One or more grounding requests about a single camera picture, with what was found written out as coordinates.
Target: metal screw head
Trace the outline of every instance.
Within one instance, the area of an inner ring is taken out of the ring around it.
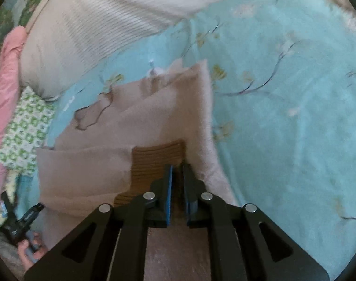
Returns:
[[[155,198],[155,194],[152,191],[146,192],[145,194],[143,194],[143,198],[145,198],[146,200],[153,200]]]
[[[109,204],[102,204],[99,207],[99,211],[102,212],[103,214],[109,212],[110,210],[111,210],[111,207]]]
[[[246,210],[248,212],[254,213],[254,212],[256,212],[257,207],[256,207],[256,205],[253,205],[253,204],[247,204],[246,205]]]
[[[213,198],[213,195],[210,192],[204,192],[201,194],[203,200],[210,201]]]

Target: gray fabric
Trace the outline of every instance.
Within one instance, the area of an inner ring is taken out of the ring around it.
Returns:
[[[8,242],[2,232],[0,232],[0,257],[14,276],[23,280],[24,268],[19,259],[17,248]]]

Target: green floral fabric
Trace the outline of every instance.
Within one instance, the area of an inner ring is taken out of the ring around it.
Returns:
[[[6,128],[0,148],[0,163],[32,176],[36,168],[36,148],[44,142],[54,111],[52,104],[26,87]]]

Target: light blue bedsheet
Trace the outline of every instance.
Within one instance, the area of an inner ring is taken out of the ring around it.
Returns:
[[[179,57],[208,60],[213,134],[239,204],[258,205],[336,278],[356,252],[356,33],[342,11],[325,0],[213,4],[88,72],[57,102],[48,145],[109,81]]]

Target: human hand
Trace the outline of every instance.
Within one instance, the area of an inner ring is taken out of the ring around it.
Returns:
[[[34,232],[34,237],[35,238],[33,244],[39,245],[41,247],[37,252],[33,254],[33,257],[36,260],[40,260],[43,257],[43,255],[45,255],[48,252],[48,249],[44,246],[43,241],[37,232]],[[18,255],[23,264],[25,271],[29,270],[33,266],[32,261],[26,256],[26,250],[28,247],[29,247],[28,240],[23,240],[22,242],[18,243]]]

